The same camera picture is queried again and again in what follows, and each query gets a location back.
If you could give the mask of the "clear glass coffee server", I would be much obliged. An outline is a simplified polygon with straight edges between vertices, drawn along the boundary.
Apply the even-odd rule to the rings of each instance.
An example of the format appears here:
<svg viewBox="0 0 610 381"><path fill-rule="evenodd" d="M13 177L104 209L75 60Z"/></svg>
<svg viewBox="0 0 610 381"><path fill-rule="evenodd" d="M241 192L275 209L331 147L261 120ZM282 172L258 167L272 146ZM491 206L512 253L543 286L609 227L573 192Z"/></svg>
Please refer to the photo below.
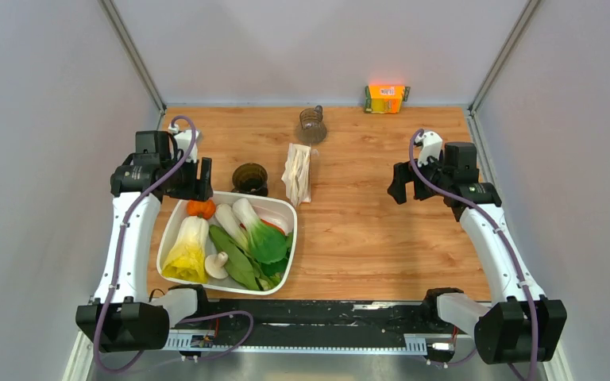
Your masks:
<svg viewBox="0 0 610 381"><path fill-rule="evenodd" d="M307 108L300 113L295 135L299 142L305 145L320 144L326 139L327 127L321 105Z"/></svg>

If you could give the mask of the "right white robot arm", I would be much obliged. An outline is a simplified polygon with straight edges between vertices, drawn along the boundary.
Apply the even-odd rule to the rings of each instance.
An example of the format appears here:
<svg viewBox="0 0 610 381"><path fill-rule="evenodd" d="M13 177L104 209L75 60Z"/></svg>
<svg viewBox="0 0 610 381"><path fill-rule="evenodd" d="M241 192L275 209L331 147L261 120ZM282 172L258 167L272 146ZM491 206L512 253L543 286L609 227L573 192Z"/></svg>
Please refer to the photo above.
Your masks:
<svg viewBox="0 0 610 381"><path fill-rule="evenodd" d="M520 258L496 188L479 180L476 146L428 134L414 139L409 155L409 161L394 165L388 194L403 204L412 183L417 200L441 196L473 243L492 296L484 306L457 288L431 289L421 311L423 325L441 332L451 324L472 335L487 364L551 360L566 308L546 296Z"/></svg>

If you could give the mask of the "pack of paper filters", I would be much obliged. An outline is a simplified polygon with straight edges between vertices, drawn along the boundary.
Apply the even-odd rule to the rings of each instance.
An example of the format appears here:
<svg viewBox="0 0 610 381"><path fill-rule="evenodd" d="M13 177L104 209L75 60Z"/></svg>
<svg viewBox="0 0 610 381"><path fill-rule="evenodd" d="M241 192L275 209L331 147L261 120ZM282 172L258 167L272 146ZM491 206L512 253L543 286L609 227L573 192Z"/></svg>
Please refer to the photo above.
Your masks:
<svg viewBox="0 0 610 381"><path fill-rule="evenodd" d="M297 207L311 202L311 159L318 151L311 146L290 143L281 176L290 203Z"/></svg>

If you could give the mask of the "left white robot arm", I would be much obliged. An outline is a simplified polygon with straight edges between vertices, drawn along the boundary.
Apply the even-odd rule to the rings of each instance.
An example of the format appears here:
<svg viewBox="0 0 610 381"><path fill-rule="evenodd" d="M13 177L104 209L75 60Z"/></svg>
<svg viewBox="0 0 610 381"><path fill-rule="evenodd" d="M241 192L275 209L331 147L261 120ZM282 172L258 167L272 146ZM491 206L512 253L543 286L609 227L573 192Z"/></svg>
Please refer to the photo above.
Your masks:
<svg viewBox="0 0 610 381"><path fill-rule="evenodd" d="M106 264L75 322L97 352L161 349L180 321L208 324L211 308L200 286L179 286L151 300L147 272L154 225L163 198L206 201L211 160L197 157L199 132L140 131L135 149L110 177L113 224Z"/></svg>

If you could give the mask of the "dark brown coffee dripper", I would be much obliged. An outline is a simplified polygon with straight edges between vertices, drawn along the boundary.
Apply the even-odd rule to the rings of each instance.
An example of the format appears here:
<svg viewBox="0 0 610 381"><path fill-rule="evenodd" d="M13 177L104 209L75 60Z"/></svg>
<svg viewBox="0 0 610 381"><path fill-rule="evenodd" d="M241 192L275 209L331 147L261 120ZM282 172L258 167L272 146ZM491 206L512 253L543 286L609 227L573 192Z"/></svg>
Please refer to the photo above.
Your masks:
<svg viewBox="0 0 610 381"><path fill-rule="evenodd" d="M246 163L237 167L232 174L234 193L268 196L268 172L257 163Z"/></svg>

